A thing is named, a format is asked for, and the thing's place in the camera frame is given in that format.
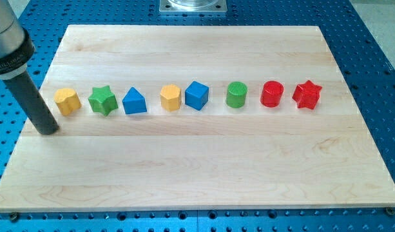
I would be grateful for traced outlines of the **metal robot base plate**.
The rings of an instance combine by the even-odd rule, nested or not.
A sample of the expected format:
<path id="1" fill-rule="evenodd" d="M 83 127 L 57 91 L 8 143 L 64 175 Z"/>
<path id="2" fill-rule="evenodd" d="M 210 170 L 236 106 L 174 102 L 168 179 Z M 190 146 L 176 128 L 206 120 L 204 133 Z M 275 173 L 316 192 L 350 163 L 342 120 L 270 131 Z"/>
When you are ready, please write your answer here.
<path id="1" fill-rule="evenodd" d="M 225 13 L 227 12 L 226 0 L 160 0 L 160 13 Z"/>

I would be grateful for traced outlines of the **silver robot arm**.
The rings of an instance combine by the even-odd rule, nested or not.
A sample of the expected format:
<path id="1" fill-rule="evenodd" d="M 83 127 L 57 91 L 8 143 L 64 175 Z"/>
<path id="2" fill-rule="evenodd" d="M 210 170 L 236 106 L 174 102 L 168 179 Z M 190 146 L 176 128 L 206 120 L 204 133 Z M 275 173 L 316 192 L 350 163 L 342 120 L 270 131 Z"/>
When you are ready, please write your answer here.
<path id="1" fill-rule="evenodd" d="M 8 80 L 26 71 L 35 47 L 7 0 L 0 0 L 0 79 Z"/>

